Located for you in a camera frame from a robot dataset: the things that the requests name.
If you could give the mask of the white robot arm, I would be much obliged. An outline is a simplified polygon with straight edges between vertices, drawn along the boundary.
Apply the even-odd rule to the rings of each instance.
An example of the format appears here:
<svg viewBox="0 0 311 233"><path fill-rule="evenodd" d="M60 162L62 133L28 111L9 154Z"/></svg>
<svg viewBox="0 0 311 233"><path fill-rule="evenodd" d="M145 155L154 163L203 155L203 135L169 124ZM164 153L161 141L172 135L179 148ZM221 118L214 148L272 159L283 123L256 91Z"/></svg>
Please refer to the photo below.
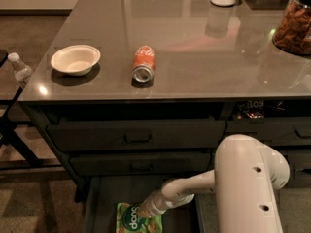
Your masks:
<svg viewBox="0 0 311 233"><path fill-rule="evenodd" d="M216 194L219 233L283 233L274 195L290 177L285 157L241 134L224 138L212 171L174 179L152 192L138 215L151 218L188 204L196 194Z"/></svg>

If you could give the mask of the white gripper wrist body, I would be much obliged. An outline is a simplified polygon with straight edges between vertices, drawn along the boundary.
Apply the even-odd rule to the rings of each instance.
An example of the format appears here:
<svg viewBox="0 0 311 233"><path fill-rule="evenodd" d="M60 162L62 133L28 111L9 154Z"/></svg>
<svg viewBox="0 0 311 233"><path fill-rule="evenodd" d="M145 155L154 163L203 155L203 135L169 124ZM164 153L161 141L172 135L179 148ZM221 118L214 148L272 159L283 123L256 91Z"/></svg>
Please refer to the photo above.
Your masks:
<svg viewBox="0 0 311 233"><path fill-rule="evenodd" d="M174 179L153 191L140 206L147 209L151 216L160 216L169 209L188 204L193 198L194 193L186 186L186 180Z"/></svg>

